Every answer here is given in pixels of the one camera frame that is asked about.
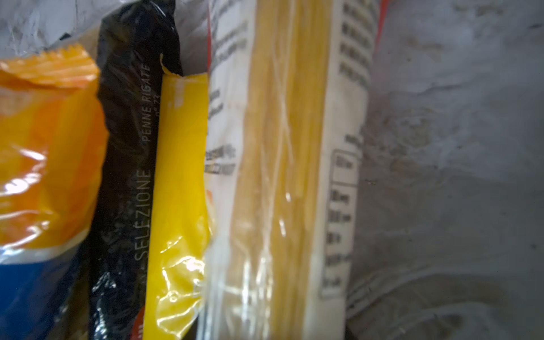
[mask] blue package section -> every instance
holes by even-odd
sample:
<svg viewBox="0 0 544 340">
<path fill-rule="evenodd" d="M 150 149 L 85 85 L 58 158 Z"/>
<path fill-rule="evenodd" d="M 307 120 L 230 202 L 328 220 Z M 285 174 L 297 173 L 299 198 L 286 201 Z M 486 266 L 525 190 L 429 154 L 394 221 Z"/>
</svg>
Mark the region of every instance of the blue package section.
<svg viewBox="0 0 544 340">
<path fill-rule="evenodd" d="M 49 261 L 0 265 L 0 339 L 42 340 L 65 311 L 81 247 Z"/>
</svg>

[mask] nutrition facts table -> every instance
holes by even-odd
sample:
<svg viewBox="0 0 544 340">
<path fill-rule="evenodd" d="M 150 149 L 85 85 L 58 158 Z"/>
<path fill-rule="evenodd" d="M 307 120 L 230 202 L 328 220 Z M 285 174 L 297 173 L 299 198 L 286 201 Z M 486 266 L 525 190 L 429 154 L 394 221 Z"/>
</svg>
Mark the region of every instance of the nutrition facts table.
<svg viewBox="0 0 544 340">
<path fill-rule="evenodd" d="M 333 298 L 346 291 L 351 266 L 351 250 L 357 207 L 360 160 L 356 154 L 332 152 L 327 199 L 325 265 L 320 295 Z"/>
</svg>

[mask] spaghetti package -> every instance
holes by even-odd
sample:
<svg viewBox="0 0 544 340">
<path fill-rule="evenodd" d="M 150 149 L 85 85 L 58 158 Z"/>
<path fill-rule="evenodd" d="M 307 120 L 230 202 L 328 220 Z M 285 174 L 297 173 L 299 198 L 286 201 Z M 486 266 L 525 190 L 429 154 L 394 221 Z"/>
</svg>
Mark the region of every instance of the spaghetti package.
<svg viewBox="0 0 544 340">
<path fill-rule="evenodd" d="M 344 336 L 376 0 L 214 0 L 200 340 Z"/>
<path fill-rule="evenodd" d="M 89 235 L 91 340 L 141 339 L 162 63 L 182 73 L 174 0 L 142 0 L 102 20 L 97 64 L 110 132 Z"/>
<path fill-rule="evenodd" d="M 210 231 L 204 191 L 207 75 L 166 74 L 147 270 L 144 340 L 194 339 Z"/>
<path fill-rule="evenodd" d="M 108 138 L 98 77 L 80 46 L 0 61 L 0 339 L 67 312 Z"/>
</svg>

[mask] orange package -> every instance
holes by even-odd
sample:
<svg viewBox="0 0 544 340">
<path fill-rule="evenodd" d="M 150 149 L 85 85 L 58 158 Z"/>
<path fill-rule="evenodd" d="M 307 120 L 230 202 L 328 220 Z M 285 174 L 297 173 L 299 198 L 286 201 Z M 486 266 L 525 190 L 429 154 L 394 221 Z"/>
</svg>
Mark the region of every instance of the orange package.
<svg viewBox="0 0 544 340">
<path fill-rule="evenodd" d="M 108 139 L 98 76 L 80 46 L 0 61 L 2 339 L 46 334 L 73 282 Z"/>
</svg>

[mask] black plastic package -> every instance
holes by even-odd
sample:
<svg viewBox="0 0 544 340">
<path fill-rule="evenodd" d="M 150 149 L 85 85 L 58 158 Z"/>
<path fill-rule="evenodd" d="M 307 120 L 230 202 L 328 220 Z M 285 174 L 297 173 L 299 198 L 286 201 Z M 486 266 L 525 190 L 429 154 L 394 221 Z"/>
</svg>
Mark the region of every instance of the black plastic package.
<svg viewBox="0 0 544 340">
<path fill-rule="evenodd" d="M 141 339 L 163 65 L 182 74 L 175 1 L 104 18 L 98 97 L 110 137 L 89 235 L 90 340 Z"/>
</svg>

